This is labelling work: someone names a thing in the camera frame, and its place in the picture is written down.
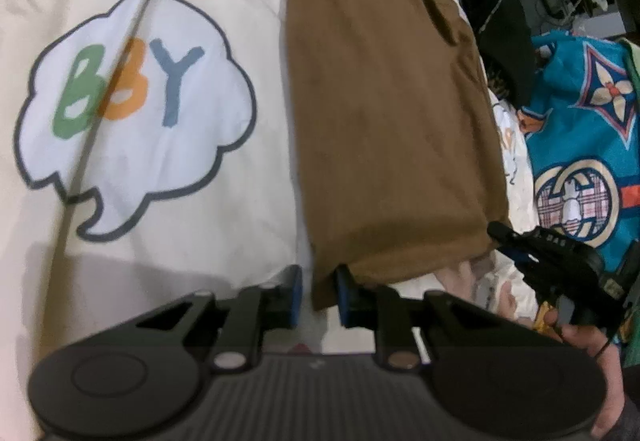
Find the person right hand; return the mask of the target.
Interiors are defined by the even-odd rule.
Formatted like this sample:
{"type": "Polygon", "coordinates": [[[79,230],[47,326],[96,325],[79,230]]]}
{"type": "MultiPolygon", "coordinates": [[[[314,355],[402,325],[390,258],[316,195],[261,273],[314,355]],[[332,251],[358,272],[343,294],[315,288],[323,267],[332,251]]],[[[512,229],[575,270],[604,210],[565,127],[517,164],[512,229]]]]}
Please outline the person right hand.
{"type": "Polygon", "coordinates": [[[591,430],[594,439],[603,439],[615,426],[625,406],[625,391],[620,354],[608,342],[608,338],[594,326],[576,326],[559,324],[559,313],[556,310],[544,314],[544,323],[549,327],[546,335],[567,343],[593,357],[606,380],[606,397],[591,430]]]}

